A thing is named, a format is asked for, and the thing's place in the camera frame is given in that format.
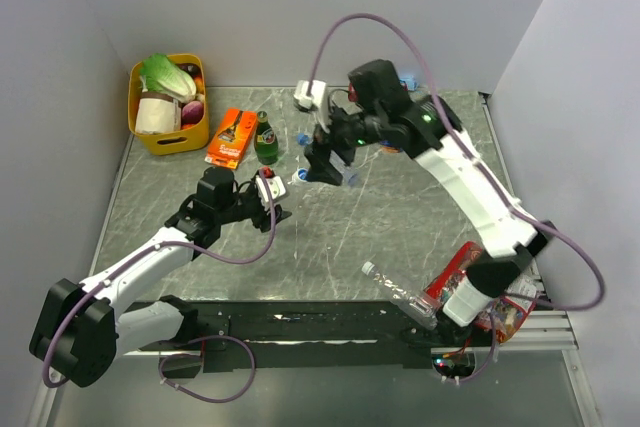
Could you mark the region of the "blue white bottle cap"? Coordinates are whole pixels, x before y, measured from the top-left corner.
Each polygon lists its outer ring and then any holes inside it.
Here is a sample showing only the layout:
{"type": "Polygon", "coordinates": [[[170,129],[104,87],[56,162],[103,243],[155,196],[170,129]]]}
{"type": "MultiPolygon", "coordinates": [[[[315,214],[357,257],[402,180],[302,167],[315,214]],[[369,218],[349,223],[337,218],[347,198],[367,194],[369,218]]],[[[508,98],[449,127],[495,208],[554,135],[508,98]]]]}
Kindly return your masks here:
{"type": "Polygon", "coordinates": [[[300,168],[294,173],[293,180],[295,182],[305,182],[306,176],[307,176],[307,170],[304,168],[300,168]]]}
{"type": "Polygon", "coordinates": [[[375,265],[372,262],[365,262],[361,268],[361,271],[365,274],[365,275],[370,275],[375,269],[375,265]]]}

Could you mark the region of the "clear plastic bottle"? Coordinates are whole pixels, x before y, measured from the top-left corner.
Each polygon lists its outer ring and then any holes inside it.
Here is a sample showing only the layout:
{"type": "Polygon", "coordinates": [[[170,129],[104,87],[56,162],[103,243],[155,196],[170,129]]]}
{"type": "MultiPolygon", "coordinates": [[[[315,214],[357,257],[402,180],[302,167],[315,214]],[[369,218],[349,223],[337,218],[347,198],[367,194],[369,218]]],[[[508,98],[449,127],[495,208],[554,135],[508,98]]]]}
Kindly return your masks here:
{"type": "Polygon", "coordinates": [[[357,184],[357,172],[352,167],[347,165],[335,151],[332,151],[330,153],[329,164],[335,171],[334,177],[338,181],[339,185],[354,187],[357,184]]]}
{"type": "Polygon", "coordinates": [[[370,275],[363,274],[376,284],[383,296],[422,327],[434,330],[437,326],[438,302],[398,269],[374,265],[375,269],[370,275]]]}

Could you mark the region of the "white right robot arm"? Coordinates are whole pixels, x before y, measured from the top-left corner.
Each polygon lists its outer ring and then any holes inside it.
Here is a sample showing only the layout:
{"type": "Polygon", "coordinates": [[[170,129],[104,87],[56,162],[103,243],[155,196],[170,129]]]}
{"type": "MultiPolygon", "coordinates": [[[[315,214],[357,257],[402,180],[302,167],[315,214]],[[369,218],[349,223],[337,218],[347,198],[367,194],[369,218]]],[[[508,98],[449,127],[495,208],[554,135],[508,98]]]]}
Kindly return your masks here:
{"type": "Polygon", "coordinates": [[[326,83],[297,83],[296,108],[316,119],[304,148],[306,181],[339,186],[358,147],[386,141],[428,172],[447,191],[478,232],[484,252],[441,305],[401,299],[423,326],[437,326],[446,344],[461,344],[472,322],[523,273],[546,247],[549,235],[508,210],[512,197],[473,148],[459,118],[438,96],[412,96],[392,62],[374,60],[349,74],[358,112],[329,104],[326,83]]]}

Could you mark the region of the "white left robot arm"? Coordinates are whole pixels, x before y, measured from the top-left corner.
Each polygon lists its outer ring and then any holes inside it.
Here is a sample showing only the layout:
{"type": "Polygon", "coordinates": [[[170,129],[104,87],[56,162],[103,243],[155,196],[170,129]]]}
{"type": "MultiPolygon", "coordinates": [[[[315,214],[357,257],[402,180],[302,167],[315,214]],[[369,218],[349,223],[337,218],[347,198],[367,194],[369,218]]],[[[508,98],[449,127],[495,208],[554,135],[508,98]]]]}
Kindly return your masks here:
{"type": "Polygon", "coordinates": [[[130,306],[153,284],[199,256],[235,261],[210,251],[227,224],[248,220],[273,235],[289,217],[279,206],[288,194],[284,181],[262,167],[240,190],[231,170],[210,167],[196,190],[154,236],[104,271],[74,283],[62,279],[47,292],[32,338],[30,353],[42,360],[42,380],[48,388],[66,382],[87,387],[114,360],[154,342],[177,349],[198,336],[196,313],[168,297],[138,312],[130,306]]]}

